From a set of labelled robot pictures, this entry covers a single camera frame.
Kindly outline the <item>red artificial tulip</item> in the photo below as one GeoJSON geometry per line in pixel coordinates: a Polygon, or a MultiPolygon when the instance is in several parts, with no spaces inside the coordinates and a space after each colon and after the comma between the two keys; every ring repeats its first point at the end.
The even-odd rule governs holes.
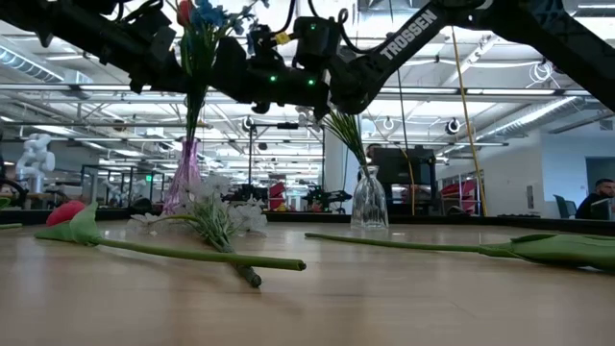
{"type": "Polygon", "coordinates": [[[179,0],[177,3],[176,19],[183,28],[188,28],[192,25],[191,15],[193,10],[194,4],[192,0],[179,0]]]}
{"type": "Polygon", "coordinates": [[[307,265],[300,259],[243,256],[233,253],[195,252],[103,238],[97,229],[95,221],[96,211],[96,203],[86,206],[77,201],[61,205],[51,212],[46,221],[46,228],[35,233],[35,238],[70,242],[88,247],[103,245],[183,260],[226,262],[237,265],[294,271],[303,271],[307,268],[307,265]]]}

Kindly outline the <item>white artificial tulip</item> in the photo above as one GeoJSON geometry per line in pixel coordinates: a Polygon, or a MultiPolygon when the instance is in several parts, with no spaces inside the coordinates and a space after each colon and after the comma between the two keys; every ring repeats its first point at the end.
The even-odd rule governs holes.
{"type": "Polygon", "coordinates": [[[537,234],[514,237],[504,243],[479,245],[405,243],[315,233],[305,233],[305,237],[390,248],[476,253],[494,258],[570,268],[590,267],[615,273],[615,236],[537,234]]]}

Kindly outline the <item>white robot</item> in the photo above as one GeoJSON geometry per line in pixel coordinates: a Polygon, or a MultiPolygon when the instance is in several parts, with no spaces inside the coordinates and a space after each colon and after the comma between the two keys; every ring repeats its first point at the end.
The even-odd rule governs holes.
{"type": "Polygon", "coordinates": [[[17,180],[31,193],[42,193],[47,173],[53,172],[56,159],[48,150],[52,141],[47,134],[31,134],[23,143],[23,153],[15,166],[17,180]]]}

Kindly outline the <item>clear glass vase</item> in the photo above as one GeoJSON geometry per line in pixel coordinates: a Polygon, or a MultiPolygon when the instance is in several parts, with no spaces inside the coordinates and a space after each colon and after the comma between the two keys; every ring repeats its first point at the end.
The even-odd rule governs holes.
{"type": "Polygon", "coordinates": [[[379,167],[365,165],[353,195],[351,225],[361,230],[385,230],[389,226],[385,191],[377,178],[379,167]]]}

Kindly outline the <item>red rack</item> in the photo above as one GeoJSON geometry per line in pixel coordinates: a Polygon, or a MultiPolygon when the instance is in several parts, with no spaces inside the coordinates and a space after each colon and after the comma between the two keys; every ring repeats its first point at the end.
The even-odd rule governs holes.
{"type": "Polygon", "coordinates": [[[481,215],[480,188],[476,179],[453,181],[440,190],[441,207],[445,214],[481,215]]]}

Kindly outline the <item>pink glass vase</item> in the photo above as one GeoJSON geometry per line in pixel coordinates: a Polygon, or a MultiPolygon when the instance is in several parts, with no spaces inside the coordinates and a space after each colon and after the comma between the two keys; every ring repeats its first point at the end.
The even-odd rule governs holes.
{"type": "Polygon", "coordinates": [[[182,200],[188,196],[187,189],[201,182],[197,159],[197,139],[182,138],[182,151],[178,167],[165,193],[162,211],[165,214],[182,213],[184,203],[182,200]]]}

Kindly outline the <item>black framed enclosure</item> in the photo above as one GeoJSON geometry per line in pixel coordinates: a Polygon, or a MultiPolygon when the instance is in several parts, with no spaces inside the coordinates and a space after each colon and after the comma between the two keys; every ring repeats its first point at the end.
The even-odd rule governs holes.
{"type": "Polygon", "coordinates": [[[161,204],[168,186],[166,174],[137,165],[84,164],[80,175],[85,201],[109,209],[127,209],[142,199],[161,204]]]}

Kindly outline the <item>black aluminium table frame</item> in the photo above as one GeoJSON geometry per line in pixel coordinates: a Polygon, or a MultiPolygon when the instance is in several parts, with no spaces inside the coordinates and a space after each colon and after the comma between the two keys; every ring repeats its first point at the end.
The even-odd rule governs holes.
{"type": "MultiPolygon", "coordinates": [[[[0,210],[0,223],[44,224],[50,210],[0,210]]],[[[312,212],[266,212],[269,222],[349,223],[350,215],[312,212]]],[[[615,222],[600,220],[547,219],[504,216],[425,216],[392,215],[389,223],[417,225],[502,226],[585,235],[615,236],[615,222]]]]}

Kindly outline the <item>person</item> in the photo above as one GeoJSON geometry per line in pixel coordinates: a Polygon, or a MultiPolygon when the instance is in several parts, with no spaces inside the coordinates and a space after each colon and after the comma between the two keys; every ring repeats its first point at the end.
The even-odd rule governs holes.
{"type": "Polygon", "coordinates": [[[592,205],[607,198],[615,198],[615,181],[611,179],[599,179],[595,183],[595,189],[578,206],[575,214],[576,219],[594,219],[592,205]]]}

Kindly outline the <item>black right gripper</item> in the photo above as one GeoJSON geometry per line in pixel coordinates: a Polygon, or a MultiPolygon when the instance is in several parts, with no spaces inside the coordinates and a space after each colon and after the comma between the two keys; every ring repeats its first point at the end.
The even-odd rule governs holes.
{"type": "Polygon", "coordinates": [[[219,40],[210,84],[219,91],[249,91],[255,113],[267,113],[272,104],[311,108],[316,118],[331,110],[322,70],[286,66],[276,51],[255,54],[248,60],[234,37],[219,40]]]}

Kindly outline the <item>grey office chair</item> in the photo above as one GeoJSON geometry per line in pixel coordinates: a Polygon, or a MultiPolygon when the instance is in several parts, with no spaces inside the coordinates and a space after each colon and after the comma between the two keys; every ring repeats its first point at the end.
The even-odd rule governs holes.
{"type": "Polygon", "coordinates": [[[562,219],[570,219],[575,217],[577,206],[574,201],[566,200],[560,195],[554,195],[553,197],[556,201],[557,209],[562,219]]]}

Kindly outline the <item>black gantry frame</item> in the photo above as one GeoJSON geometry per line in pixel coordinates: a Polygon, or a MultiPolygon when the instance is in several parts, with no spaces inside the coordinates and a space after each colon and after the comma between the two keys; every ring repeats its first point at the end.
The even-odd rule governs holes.
{"type": "MultiPolygon", "coordinates": [[[[250,191],[250,197],[253,197],[253,193],[254,193],[254,185],[253,185],[253,177],[252,177],[252,163],[253,163],[253,151],[254,151],[254,144],[256,143],[256,140],[264,135],[270,128],[276,128],[278,130],[299,130],[300,128],[304,127],[307,128],[307,130],[311,130],[311,128],[305,126],[305,125],[300,125],[297,122],[278,122],[278,123],[273,123],[273,124],[260,124],[260,123],[255,123],[254,121],[252,121],[250,124],[248,124],[248,134],[249,134],[249,141],[248,141],[248,190],[250,191]],[[258,132],[258,128],[262,128],[263,130],[259,133],[258,132]]],[[[324,133],[324,127],[319,125],[319,128],[323,131],[322,137],[320,139],[321,142],[321,168],[323,170],[323,176],[321,179],[321,184],[324,185],[325,184],[325,177],[324,177],[324,168],[325,168],[325,149],[326,149],[326,144],[325,144],[325,138],[326,135],[324,133]]]]}

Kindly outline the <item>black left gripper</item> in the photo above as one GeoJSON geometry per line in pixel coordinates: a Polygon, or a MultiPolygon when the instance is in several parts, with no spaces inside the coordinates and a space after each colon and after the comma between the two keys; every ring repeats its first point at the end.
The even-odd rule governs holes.
{"type": "Polygon", "coordinates": [[[162,62],[153,57],[141,56],[129,72],[130,90],[142,92],[145,86],[150,91],[188,92],[188,75],[178,64],[176,51],[172,48],[162,62]]]}

